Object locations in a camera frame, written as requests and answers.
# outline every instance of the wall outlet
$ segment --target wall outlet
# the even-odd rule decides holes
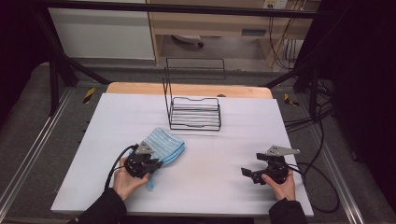
[[[285,9],[288,0],[265,0],[262,8]]]
[[[265,0],[262,8],[275,8],[276,0]]]
[[[275,9],[285,9],[288,0],[277,0],[275,4]]]

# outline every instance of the black device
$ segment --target black device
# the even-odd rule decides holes
[[[269,175],[278,184],[283,184],[289,173],[289,165],[286,163],[284,156],[298,153],[300,153],[298,149],[272,146],[265,154],[256,154],[257,160],[268,163],[266,169],[252,172],[249,169],[241,168],[242,175],[250,177],[254,184],[266,184],[262,179],[262,174]]]
[[[124,163],[126,171],[133,177],[143,177],[145,174],[154,174],[154,172],[161,168],[162,161],[152,159],[151,153],[154,152],[152,148],[144,141],[132,147],[132,153]]]

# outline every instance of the black sleeve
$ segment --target black sleeve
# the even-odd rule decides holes
[[[273,224],[305,224],[306,220],[303,208],[297,201],[288,201],[286,198],[275,203],[269,211]]]
[[[126,207],[114,189],[107,189],[87,211],[68,224],[117,224],[125,216]]]

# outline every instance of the blue towel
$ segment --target blue towel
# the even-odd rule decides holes
[[[154,150],[154,153],[151,154],[151,158],[159,159],[159,161],[163,162],[163,166],[174,161],[185,148],[184,141],[174,137],[161,128],[156,128],[152,131],[144,141]],[[153,175],[150,175],[148,181],[148,189],[150,190],[154,189],[152,177]]]

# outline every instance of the white cabinet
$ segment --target white cabinet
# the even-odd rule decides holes
[[[147,12],[50,8],[49,13],[69,57],[154,60]]]

